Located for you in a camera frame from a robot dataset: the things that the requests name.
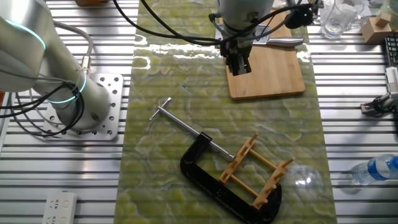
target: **glass cup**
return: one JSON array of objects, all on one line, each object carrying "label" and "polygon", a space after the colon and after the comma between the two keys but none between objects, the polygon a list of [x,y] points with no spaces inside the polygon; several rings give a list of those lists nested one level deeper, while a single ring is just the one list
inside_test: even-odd
[{"label": "glass cup", "polygon": [[366,16],[361,15],[361,13],[363,12],[364,9],[365,9],[365,7],[362,9],[361,12],[358,12],[358,14],[355,16],[355,18],[348,25],[347,30],[362,28],[363,26],[365,26],[366,22],[368,21],[368,18]]},{"label": "glass cup", "polygon": [[336,0],[328,18],[322,25],[322,33],[330,39],[339,38],[350,22],[364,9],[362,0]]}]

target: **mounting plate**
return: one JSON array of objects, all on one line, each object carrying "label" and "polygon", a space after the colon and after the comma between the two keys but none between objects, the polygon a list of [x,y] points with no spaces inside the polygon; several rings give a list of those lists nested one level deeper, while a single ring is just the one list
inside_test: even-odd
[{"label": "mounting plate", "polygon": [[[84,130],[78,134],[74,130],[67,131],[66,134],[59,134],[55,137],[46,138],[48,141],[112,141],[118,135],[119,128],[119,114],[121,110],[121,98],[123,90],[123,76],[120,74],[90,74],[90,78],[103,85],[111,97],[111,104],[109,105],[109,113],[105,119],[98,125],[89,130]],[[61,121],[55,112],[55,109],[49,103],[45,117],[56,123]],[[54,125],[48,121],[44,121],[43,128],[51,130],[52,132],[61,131],[65,125]]]}]

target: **wooden cutting board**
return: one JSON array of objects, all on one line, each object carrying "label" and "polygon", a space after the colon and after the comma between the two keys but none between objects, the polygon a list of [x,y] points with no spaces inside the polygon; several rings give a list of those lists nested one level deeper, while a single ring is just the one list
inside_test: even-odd
[{"label": "wooden cutting board", "polygon": [[[275,16],[272,29],[282,22],[286,14]],[[291,37],[290,29],[282,26],[271,37]],[[229,93],[234,100],[271,96],[296,95],[305,91],[299,60],[294,47],[253,46],[249,63],[251,73],[233,76],[226,66]]]}]

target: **cable connector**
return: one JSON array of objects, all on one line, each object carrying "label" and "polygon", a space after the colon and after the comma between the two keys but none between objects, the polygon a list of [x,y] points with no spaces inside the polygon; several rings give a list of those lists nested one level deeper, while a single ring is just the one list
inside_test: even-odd
[{"label": "cable connector", "polygon": [[215,20],[216,20],[216,14],[210,13],[210,14],[209,14],[209,20],[210,20],[210,22],[215,21]]},{"label": "cable connector", "polygon": [[83,71],[86,73],[86,75],[89,75],[90,74],[90,67],[91,67],[91,57],[84,56],[83,57],[83,62],[81,63],[81,66],[83,67]]}]

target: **blue bottle label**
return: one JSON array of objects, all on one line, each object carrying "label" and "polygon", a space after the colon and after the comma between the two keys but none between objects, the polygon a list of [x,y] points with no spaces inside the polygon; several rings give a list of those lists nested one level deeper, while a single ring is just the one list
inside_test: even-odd
[{"label": "blue bottle label", "polygon": [[368,172],[375,180],[388,180],[388,178],[383,177],[376,169],[376,158],[369,160],[368,162]]}]

